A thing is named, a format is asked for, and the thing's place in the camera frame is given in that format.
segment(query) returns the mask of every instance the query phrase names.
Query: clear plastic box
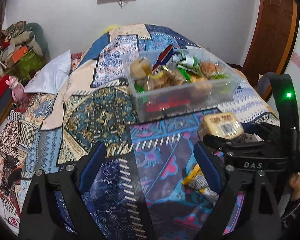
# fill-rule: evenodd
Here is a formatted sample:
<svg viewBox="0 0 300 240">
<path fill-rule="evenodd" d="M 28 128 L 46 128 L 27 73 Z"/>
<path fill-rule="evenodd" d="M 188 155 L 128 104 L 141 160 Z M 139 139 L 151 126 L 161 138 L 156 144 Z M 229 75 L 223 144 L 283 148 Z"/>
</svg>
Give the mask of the clear plastic box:
<svg viewBox="0 0 300 240">
<path fill-rule="evenodd" d="M 146 57 L 153 66 L 162 51 L 150 50 L 123 54 L 121 59 L 140 122 L 199 111 L 210 105 L 232 99 L 242 80 L 237 72 L 205 49 L 181 49 L 181 51 L 200 60 L 219 63 L 223 72 L 229 74 L 229 78 L 187 83 L 138 93 L 130 76 L 130 64 L 138 57 Z"/>
</svg>

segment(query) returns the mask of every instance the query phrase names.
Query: orange box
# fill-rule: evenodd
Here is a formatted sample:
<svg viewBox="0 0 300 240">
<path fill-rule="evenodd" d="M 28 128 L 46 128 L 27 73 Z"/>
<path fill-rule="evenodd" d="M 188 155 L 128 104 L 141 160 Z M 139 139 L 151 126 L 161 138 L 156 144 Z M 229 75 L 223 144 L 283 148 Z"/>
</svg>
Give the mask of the orange box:
<svg viewBox="0 0 300 240">
<path fill-rule="evenodd" d="M 12 55 L 12 59 L 14 63 L 17 63 L 17 61 L 21 59 L 27 52 L 28 52 L 27 46 L 23 46 L 21 49 L 16 50 Z"/>
<path fill-rule="evenodd" d="M 11 57 L 9 57 L 4 63 L 6 64 L 7 69 L 11 68 L 15 63 L 18 62 L 26 53 L 28 52 L 27 46 L 23 46 L 20 49 L 17 49 Z"/>
</svg>

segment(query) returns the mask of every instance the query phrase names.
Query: bed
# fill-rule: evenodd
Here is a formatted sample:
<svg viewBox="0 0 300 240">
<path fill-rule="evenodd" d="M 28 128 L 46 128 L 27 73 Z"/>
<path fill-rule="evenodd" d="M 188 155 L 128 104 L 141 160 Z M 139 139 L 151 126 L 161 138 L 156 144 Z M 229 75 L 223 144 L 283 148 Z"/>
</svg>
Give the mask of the bed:
<svg viewBox="0 0 300 240">
<path fill-rule="evenodd" d="M 88 154 L 95 142 L 102 141 L 106 159 L 82 200 L 105 236 L 145 238 L 145 218 L 136 209 L 131 211 L 133 205 L 139 205 L 131 200 L 131 192 L 142 196 L 158 239 L 192 239 L 196 235 L 213 204 L 181 181 L 195 164 L 193 145 L 199 140 L 196 130 L 202 118 L 230 111 L 241 122 L 279 122 L 243 76 L 232 101 L 140 124 L 120 55 L 164 50 L 169 44 L 174 49 L 199 47 L 157 25 L 111 30 L 87 53 L 72 55 L 71 74 L 58 95 L 28 95 L 24 107 L 10 112 L 0 127 L 0 215 L 15 234 L 35 171 L 61 171 Z M 223 158 L 222 152 L 216 155 Z M 134 185 L 139 186 L 127 190 L 120 173 L 128 170 L 134 174 Z M 16 171 L 21 171 L 21 179 Z M 55 192 L 55 196 L 65 228 L 75 234 L 61 192 Z M 234 229 L 243 199 L 240 192 L 225 233 Z"/>
</svg>

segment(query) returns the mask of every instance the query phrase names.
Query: green box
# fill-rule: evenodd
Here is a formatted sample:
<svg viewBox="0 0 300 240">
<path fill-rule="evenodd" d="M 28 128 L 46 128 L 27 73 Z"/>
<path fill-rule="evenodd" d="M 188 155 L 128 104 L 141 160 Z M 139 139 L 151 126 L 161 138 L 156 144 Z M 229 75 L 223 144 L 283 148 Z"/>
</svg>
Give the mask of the green box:
<svg viewBox="0 0 300 240">
<path fill-rule="evenodd" d="M 43 57 L 38 56 L 31 50 L 19 59 L 11 69 L 7 70 L 6 73 L 9 76 L 16 76 L 20 83 L 27 83 L 45 64 Z"/>
</svg>

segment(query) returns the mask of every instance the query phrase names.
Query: wooden door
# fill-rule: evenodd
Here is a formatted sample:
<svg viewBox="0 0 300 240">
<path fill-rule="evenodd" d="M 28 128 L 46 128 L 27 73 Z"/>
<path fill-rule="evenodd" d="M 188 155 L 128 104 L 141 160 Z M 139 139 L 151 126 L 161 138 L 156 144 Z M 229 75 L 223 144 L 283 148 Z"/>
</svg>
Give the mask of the wooden door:
<svg viewBox="0 0 300 240">
<path fill-rule="evenodd" d="M 259 74 L 285 70 L 294 47 L 297 14 L 293 0 L 260 0 L 255 33 L 242 70 L 253 87 Z"/>
</svg>

